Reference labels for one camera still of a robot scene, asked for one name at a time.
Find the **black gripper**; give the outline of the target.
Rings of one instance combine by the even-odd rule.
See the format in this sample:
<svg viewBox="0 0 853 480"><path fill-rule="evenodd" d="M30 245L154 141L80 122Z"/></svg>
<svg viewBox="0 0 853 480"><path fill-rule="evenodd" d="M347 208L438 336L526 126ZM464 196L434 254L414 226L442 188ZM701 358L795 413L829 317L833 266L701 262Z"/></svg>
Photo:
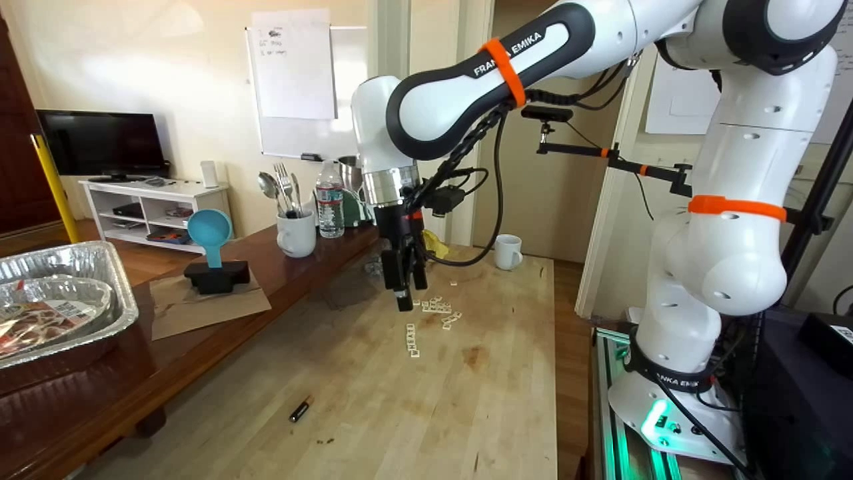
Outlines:
<svg viewBox="0 0 853 480"><path fill-rule="evenodd" d="M414 296L407 289L423 290L428 286L420 212L388 206L376 212L376 221L387 242L380 250L383 286L394 290L398 309L410 313Z"/></svg>

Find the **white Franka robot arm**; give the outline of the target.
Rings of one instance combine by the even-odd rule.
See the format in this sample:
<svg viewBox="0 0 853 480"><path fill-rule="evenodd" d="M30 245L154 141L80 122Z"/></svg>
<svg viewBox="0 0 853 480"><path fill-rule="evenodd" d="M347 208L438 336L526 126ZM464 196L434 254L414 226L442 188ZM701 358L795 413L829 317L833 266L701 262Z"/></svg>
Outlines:
<svg viewBox="0 0 853 480"><path fill-rule="evenodd" d="M709 69L721 100L692 164L687 208L652 233L645 306L607 402L659 452L737 466L741 420L709 360L728 317L756 314L787 290L783 196L831 90L831 37L845 8L847 0L558 0L454 66L364 81L351 100L354 137L398 306L407 309L426 286L420 206L438 185L419 176L420 161L454 173L551 76L590 78L647 46L679 69Z"/></svg>

